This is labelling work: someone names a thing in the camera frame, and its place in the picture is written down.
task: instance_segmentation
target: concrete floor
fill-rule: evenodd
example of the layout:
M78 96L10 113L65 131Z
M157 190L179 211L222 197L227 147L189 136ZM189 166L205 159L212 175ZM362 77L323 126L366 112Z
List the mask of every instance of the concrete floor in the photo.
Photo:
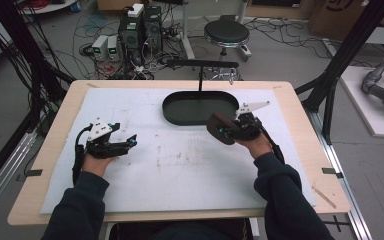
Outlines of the concrete floor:
M82 44L93 42L93 38L79 37L84 36L82 34L86 31L93 31L85 25L109 24L108 28L102 29L101 32L108 34L116 31L117 19L116 14L98 12L93 2L77 14L65 9L40 15L40 21L52 48L66 68L78 79L85 79L82 75L94 71L93 63L78 53L78 48ZM205 22L203 18L190 20L190 29L203 22ZM306 23L299 24L303 26L302 29L289 27L288 32L299 35L301 39L312 37L307 33ZM202 29L203 25L198 26L192 35L202 36ZM279 32L268 33L268 35L280 39ZM285 36L285 40L293 41L296 38ZM220 49L206 40L191 38L191 45L197 59L218 59ZM288 46L253 30L247 44L253 56L244 62L239 54L229 50L227 60L239 62L239 71L245 81L288 81L294 87L298 87L318 77L330 62L327 51L320 42L312 42L310 45L315 50ZM76 64L67 54L79 58L85 68L82 63ZM384 59L384 52L367 45L356 59L374 66ZM155 73L155 78L193 80L198 79L198 71L192 71L188 67L175 71L164 69ZM306 95L302 94L299 97L305 99ZM0 149L25 117L27 106L27 90L19 82L9 62L4 57L0 57ZM0 239L39 239L44 231L45 226L13 227L6 221L22 187L22 182L16 181L15 178L23 171L22 168L34 154L35 149L39 148L40 142L39 138L32 153L25 159L14 179L0 196ZM332 142L372 238L384 239L384 138L370 135L341 84L337 86L335 98ZM337 217L339 221L348 221L345 216ZM333 221L333 216L322 216L322 219ZM260 229L262 229L262 222L260 219ZM341 232L336 226L328 227L336 239L355 239L352 229L348 226L341 226Z

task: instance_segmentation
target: black sleeve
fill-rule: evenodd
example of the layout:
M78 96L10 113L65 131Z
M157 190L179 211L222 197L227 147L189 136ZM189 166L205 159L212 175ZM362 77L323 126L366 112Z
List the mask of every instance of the black sleeve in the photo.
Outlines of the black sleeve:
M333 239L301 192L298 172L282 165L273 153L254 161L258 168L255 190L267 200L268 239Z
M89 172L81 172L76 186L64 192L52 212L42 239L98 239L104 219L102 201L109 184Z

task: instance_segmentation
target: hand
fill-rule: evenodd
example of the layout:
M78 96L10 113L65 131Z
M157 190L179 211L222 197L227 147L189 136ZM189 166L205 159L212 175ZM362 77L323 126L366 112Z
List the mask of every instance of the hand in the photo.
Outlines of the hand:
M254 159L263 154L273 152L269 140L262 133L254 140L244 141L235 139L235 141L248 148L249 153Z
M97 158L94 158L89 153L87 153L83 161L82 169L85 172L90 172L100 177L103 177L108 164L110 164L110 162L112 162L114 159L115 159L114 157L97 159Z

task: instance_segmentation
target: wooden table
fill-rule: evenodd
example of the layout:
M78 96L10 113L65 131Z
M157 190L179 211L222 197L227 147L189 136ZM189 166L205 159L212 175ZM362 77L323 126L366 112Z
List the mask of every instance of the wooden table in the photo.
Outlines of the wooden table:
M84 96L90 88L190 88L196 90L197 81L75 81L64 99L55 121L38 153L32 169L43 169L41 176L28 177L8 217L11 225L47 224L50 215L40 214L56 161L79 112ZM272 89L279 102L295 148L302 161L316 197L315 210L319 214L346 213L349 202L334 174L324 174L322 168L331 165L317 139L294 89L288 82L243 81L229 85L223 81L206 81L203 90ZM178 212L136 212L106 214L104 222L203 219L231 217L262 217L264 209L202 210Z

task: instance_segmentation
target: black stool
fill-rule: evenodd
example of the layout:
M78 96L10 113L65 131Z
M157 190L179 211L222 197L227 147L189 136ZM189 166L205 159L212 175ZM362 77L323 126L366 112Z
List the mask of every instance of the black stool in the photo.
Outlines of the black stool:
M249 30L236 21L216 20L205 25L204 36L212 44L222 47L219 61L224 61L227 55L226 48L242 47L248 42ZM226 73L218 69L217 75L211 79L224 79L224 76L229 76L230 84L233 84L233 78L240 79L236 69L230 69Z

